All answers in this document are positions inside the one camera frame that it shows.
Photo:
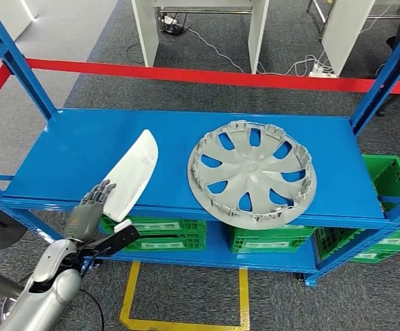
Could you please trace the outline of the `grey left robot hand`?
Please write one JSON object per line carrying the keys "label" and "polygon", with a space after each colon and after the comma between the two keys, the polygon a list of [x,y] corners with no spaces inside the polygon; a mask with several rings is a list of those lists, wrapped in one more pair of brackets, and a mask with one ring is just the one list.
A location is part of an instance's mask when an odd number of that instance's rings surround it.
{"label": "grey left robot hand", "polygon": [[98,232],[98,224],[103,213],[103,206],[116,185],[106,179],[86,193],[67,218],[64,238],[81,243],[88,243],[94,238]]}

